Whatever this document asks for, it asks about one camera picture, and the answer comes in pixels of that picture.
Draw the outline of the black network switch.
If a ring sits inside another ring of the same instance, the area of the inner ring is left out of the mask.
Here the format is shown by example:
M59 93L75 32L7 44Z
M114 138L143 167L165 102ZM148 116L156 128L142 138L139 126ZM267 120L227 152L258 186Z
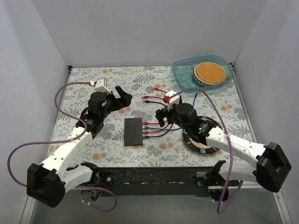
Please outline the black network switch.
M124 146L142 146L142 118L125 118Z

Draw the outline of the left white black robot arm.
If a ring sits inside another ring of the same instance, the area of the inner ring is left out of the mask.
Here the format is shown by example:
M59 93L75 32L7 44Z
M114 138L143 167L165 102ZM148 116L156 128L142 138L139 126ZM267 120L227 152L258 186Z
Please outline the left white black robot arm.
M72 188L83 183L90 187L99 183L100 178L95 172L97 168L95 165L78 165L71 170L68 170L68 166L80 150L101 131L104 120L110 113L130 106L132 95L126 93L120 86L116 86L115 89L119 98L106 87L96 87L68 141L60 145L40 164L30 165L27 170L28 196L54 208Z

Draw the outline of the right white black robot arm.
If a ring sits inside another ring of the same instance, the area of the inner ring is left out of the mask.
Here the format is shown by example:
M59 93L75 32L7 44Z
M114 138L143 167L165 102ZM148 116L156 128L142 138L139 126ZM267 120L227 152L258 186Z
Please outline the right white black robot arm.
M256 182L270 192L279 192L292 166L281 146L254 143L234 135L228 135L214 122L197 115L189 103L181 103L172 109L156 110L160 126L166 122L176 124L194 142L224 150L246 162L245 166L223 162L216 163L211 179L216 185L227 180Z

